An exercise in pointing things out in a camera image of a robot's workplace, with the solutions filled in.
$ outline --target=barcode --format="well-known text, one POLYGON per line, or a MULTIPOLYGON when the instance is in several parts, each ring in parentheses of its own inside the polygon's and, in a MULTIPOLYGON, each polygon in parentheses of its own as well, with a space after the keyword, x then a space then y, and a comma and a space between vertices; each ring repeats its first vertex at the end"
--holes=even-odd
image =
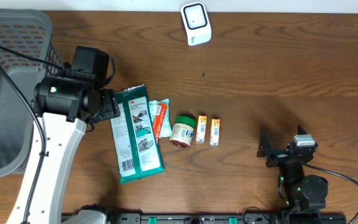
POLYGON ((160 115, 160 113, 161 113, 161 108, 162 108, 161 105, 158 105, 158 106, 157 106, 157 112, 155 112, 155 115, 160 115))
POLYGON ((124 171, 131 170, 133 168, 134 168, 134 160, 133 159, 122 162, 122 169, 124 171))
POLYGON ((186 136, 186 130, 183 129, 183 130, 181 131, 180 137, 184 138, 185 136, 186 136))

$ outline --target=wooden table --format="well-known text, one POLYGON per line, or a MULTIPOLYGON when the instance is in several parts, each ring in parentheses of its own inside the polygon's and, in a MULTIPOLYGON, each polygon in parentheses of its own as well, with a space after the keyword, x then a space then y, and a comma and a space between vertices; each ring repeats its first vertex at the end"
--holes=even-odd
MULTIPOLYGON (((152 99, 170 99, 171 123, 182 113, 221 118, 219 146, 182 149, 161 139, 165 172, 119 185, 109 122, 87 133, 75 156, 63 212, 92 203, 114 211, 240 213, 285 206, 278 169, 256 158, 260 128, 284 148, 297 124, 319 144, 311 164, 358 180, 358 15, 210 13, 210 42, 189 47, 179 13, 46 12, 64 61, 77 45, 116 61, 109 85, 145 83, 152 99)), ((324 211, 358 210, 358 187, 328 179, 324 211)), ((0 223, 7 220, 21 175, 0 179, 0 223)))

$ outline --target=green package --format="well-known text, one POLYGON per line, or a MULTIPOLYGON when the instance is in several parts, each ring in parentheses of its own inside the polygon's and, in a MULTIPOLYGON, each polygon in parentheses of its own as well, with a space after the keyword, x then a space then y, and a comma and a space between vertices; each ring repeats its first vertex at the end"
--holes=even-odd
POLYGON ((163 172, 145 85, 116 94, 120 117, 110 120, 120 183, 163 172))

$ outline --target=green jar lid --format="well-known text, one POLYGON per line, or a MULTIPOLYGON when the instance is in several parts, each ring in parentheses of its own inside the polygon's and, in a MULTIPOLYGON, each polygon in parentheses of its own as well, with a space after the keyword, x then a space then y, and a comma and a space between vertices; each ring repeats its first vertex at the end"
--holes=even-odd
POLYGON ((196 128, 196 121, 186 116, 178 116, 175 123, 187 124, 193 128, 196 128))

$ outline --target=laundry basket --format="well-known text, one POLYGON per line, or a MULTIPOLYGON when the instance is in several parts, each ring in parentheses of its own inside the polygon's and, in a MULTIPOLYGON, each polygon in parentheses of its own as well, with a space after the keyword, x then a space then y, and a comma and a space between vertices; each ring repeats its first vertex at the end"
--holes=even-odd
MULTIPOLYGON (((34 10, 0 9, 0 45, 62 66, 53 47, 52 23, 34 10)), ((35 85, 57 69, 0 50, 0 64, 23 92, 34 100, 35 85)), ((0 74, 0 177, 23 171, 31 147, 33 120, 20 98, 0 74)))

